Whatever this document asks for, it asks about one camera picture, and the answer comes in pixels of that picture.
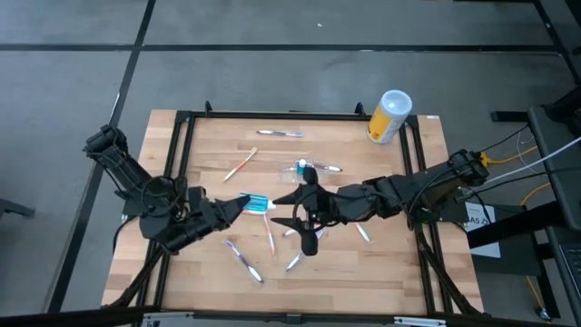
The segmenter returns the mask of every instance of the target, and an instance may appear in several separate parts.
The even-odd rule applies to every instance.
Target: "wooden tabletop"
[[[162,174],[172,135],[175,111],[152,111],[139,163],[151,175]],[[420,133],[428,166],[448,159],[437,116],[419,116]],[[256,130],[302,131],[302,138],[258,135]],[[239,193],[264,194],[275,199],[292,192],[297,184],[281,179],[279,170],[294,160],[311,159],[332,164],[342,173],[322,178],[322,186],[339,186],[394,173],[405,174],[399,137],[390,144],[374,144],[365,133],[366,122],[295,121],[198,118],[195,121],[187,177],[190,186],[202,185],[209,198],[228,200]],[[182,127],[181,149],[185,134]],[[412,163],[416,156],[409,131]],[[252,147],[258,152],[228,182],[224,176],[240,163]],[[180,162],[175,160],[174,176]],[[269,217],[290,217],[291,206],[278,206]],[[320,240],[319,254],[305,258],[285,272],[300,252],[296,235],[282,238],[284,227],[270,223],[276,243],[273,257],[261,216],[243,214],[234,225],[193,243],[172,257],[163,298],[165,309],[317,312],[368,314],[425,314],[418,250],[403,215],[372,218],[362,226],[366,243],[354,224],[329,228]],[[450,223],[440,223],[439,235],[447,271],[457,287],[482,310],[474,266],[466,235]],[[233,240],[265,280],[254,281],[223,244]],[[143,266],[147,241],[137,222],[120,233],[117,250],[103,295],[103,304],[114,301]],[[153,272],[147,303],[153,302],[157,271]],[[432,272],[436,305],[441,307],[438,282]]]

